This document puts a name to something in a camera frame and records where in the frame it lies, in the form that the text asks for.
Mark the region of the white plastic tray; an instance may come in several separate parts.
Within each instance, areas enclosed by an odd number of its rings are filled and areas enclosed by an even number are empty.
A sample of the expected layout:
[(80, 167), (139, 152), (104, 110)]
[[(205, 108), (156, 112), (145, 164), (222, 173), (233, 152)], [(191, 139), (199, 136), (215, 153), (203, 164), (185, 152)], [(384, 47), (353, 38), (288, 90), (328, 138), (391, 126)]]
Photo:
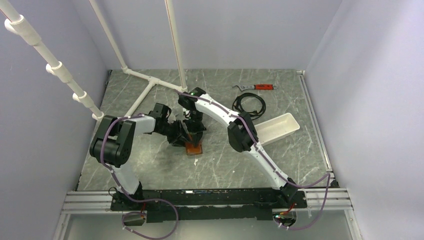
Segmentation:
[(291, 113), (285, 113), (270, 120), (254, 125), (262, 146), (282, 140), (300, 129), (299, 123)]

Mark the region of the brown leather card holder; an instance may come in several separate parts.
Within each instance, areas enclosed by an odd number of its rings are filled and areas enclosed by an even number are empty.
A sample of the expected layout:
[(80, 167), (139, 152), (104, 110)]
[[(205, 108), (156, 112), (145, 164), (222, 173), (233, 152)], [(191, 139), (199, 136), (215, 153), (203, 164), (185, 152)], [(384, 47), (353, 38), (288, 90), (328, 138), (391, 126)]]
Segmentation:
[(185, 143), (185, 152), (188, 156), (201, 155), (203, 153), (202, 144), (199, 143), (197, 146), (194, 146), (192, 143)]

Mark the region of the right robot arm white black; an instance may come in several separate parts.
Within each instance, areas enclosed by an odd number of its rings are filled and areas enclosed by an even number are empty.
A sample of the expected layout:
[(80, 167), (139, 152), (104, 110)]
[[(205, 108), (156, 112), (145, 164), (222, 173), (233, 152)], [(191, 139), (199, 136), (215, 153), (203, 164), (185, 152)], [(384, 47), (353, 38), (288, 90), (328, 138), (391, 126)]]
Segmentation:
[(203, 113), (226, 127), (228, 143), (238, 153), (251, 158), (277, 191), (276, 203), (287, 208), (295, 201), (299, 187), (266, 153), (255, 126), (247, 113), (238, 113), (217, 102), (200, 88), (193, 92), (176, 92), (178, 103), (187, 110)]

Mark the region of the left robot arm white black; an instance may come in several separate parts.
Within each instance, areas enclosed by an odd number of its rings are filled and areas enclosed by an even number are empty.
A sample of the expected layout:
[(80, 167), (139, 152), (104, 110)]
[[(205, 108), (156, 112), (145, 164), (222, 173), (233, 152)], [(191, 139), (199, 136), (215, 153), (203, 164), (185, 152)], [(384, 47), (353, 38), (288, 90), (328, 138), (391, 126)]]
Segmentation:
[(184, 147), (190, 142), (180, 120), (170, 120), (172, 110), (156, 103), (148, 114), (115, 117), (106, 115), (100, 122), (89, 147), (90, 156), (106, 167), (117, 179), (118, 191), (126, 192), (124, 204), (131, 210), (144, 203), (143, 187), (128, 163), (134, 138), (142, 134), (157, 133), (165, 136), (168, 143)]

